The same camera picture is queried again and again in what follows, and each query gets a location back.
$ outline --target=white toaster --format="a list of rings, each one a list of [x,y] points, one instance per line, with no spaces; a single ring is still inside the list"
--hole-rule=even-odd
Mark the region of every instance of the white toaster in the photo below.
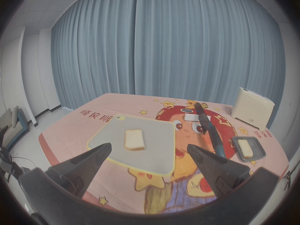
[[[274,105],[270,99],[248,89],[240,88],[231,110],[231,116],[264,131]]]

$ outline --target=sofa cushion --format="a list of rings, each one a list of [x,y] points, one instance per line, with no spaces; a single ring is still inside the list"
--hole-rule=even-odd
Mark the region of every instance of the sofa cushion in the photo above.
[[[11,125],[13,126],[13,128],[15,128],[16,125],[17,125],[17,121],[18,121],[18,111],[19,111],[19,106],[16,106],[16,107],[13,109],[13,115],[12,115],[12,118],[11,118]]]
[[[10,126],[9,129],[4,134],[2,146],[6,147],[11,140],[20,132],[23,130],[22,124],[20,121],[17,122],[16,127]]]
[[[4,128],[5,126],[8,126],[8,128],[11,126],[11,118],[12,113],[10,108],[6,110],[6,112],[0,117],[0,129]]]

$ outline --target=white wall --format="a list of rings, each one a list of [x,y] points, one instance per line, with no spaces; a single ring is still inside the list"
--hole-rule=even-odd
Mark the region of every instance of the white wall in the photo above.
[[[300,43],[293,25],[279,24],[285,52],[285,82],[281,103],[270,131],[290,160],[300,144]]]
[[[13,110],[19,106],[24,111],[27,120],[29,114],[23,102],[21,82],[18,76],[18,47],[20,39],[16,39],[3,47],[1,62],[1,87],[6,109]]]
[[[42,85],[43,94],[49,109],[60,105],[51,65],[51,29],[42,28],[38,42],[38,70]]]
[[[1,71],[1,62],[2,62],[2,52],[3,52],[3,47],[0,48],[0,71]],[[0,116],[5,113],[6,108],[3,100],[3,95],[2,95],[2,87],[1,87],[1,77],[0,77]]]
[[[39,35],[24,36],[21,67],[24,90],[34,116],[48,108],[45,101],[38,71]]]

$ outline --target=curtain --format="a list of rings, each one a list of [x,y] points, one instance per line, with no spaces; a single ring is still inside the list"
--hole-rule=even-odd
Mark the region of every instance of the curtain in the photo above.
[[[62,106],[107,92],[233,104],[243,87],[275,103],[284,86],[278,24],[255,0],[79,0],[52,30]]]
[[[58,98],[76,109],[105,94],[134,94],[136,0],[78,0],[52,28]]]

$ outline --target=cartoon face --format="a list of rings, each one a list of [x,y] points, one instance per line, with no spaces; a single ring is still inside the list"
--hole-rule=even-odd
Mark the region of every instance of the cartoon face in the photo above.
[[[194,144],[210,152],[214,152],[208,132],[203,133],[199,122],[184,120],[185,114],[175,114],[170,122],[175,125],[176,148],[187,152],[188,144]]]

